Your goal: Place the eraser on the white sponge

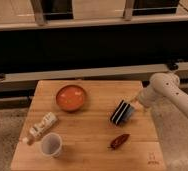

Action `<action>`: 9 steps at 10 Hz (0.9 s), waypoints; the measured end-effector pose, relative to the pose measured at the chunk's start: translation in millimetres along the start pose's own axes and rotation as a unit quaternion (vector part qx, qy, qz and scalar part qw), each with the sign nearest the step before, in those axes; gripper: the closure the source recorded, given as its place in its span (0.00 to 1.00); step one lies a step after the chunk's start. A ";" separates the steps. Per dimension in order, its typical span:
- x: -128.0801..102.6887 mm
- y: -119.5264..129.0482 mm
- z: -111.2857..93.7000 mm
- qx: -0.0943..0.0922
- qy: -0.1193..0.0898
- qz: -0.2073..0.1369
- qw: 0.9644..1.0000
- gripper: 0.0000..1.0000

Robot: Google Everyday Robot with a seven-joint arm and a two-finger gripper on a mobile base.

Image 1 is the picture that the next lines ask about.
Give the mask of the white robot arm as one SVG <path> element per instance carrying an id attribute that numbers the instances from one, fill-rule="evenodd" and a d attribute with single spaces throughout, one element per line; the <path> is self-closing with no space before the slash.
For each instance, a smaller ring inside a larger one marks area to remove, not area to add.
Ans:
<path id="1" fill-rule="evenodd" d="M 144 107 L 150 107 L 159 96 L 166 97 L 188 118 L 188 94 L 180 88 L 180 78 L 174 73 L 155 73 L 150 77 L 149 85 L 136 96 Z"/>

